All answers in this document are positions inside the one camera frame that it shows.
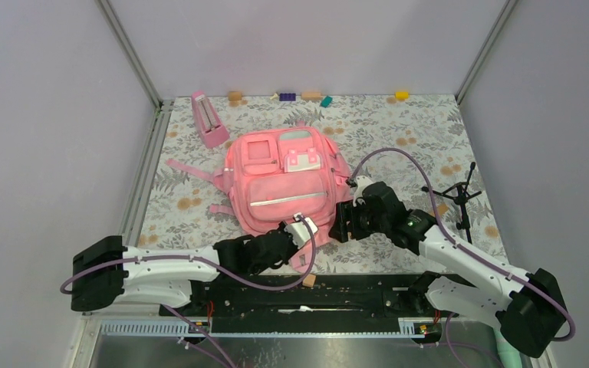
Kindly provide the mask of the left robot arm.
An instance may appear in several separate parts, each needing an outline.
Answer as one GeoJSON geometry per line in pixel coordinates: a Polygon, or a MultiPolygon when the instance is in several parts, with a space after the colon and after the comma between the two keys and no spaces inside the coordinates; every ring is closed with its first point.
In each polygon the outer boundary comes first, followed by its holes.
{"type": "Polygon", "coordinates": [[[303,282],[314,259],[304,265],[298,280],[279,286],[250,281],[267,269],[292,264],[305,245],[317,246],[320,231],[312,218],[297,214],[294,222],[258,236],[244,235],[201,248],[177,251],[126,246],[119,235],[109,235],[79,252],[72,275],[60,286],[71,297],[71,309],[91,312],[113,304],[164,304],[197,315],[207,305],[205,291],[193,283],[226,276],[241,285],[263,291],[285,291],[303,282]]]}

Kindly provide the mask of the pink student backpack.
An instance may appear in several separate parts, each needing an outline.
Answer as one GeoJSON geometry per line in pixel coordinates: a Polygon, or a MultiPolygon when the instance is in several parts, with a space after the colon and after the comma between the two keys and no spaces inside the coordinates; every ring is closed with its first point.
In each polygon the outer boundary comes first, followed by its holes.
{"type": "Polygon", "coordinates": [[[336,205],[351,198],[350,168],[340,149],[312,126],[244,134],[230,146],[223,166],[215,172],[174,159],[166,163],[224,192],[231,204],[211,205],[209,211],[234,215],[242,229],[254,236],[303,215],[313,222],[314,239],[321,247],[330,241],[336,205]]]}

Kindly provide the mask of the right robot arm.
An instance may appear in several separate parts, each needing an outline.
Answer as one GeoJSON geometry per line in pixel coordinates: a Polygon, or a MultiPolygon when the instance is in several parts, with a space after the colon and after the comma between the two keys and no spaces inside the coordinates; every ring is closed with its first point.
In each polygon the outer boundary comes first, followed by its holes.
{"type": "Polygon", "coordinates": [[[410,308],[427,316],[435,309],[468,317],[498,330],[516,350],[538,358],[553,342],[574,338],[577,327],[556,277],[530,272],[483,252],[451,232],[439,214],[426,173],[431,212],[408,209],[386,183],[360,176],[346,183],[353,198],[337,205],[329,236],[339,242],[384,235],[394,246],[445,266],[464,283],[425,271],[410,285],[410,308]]]}

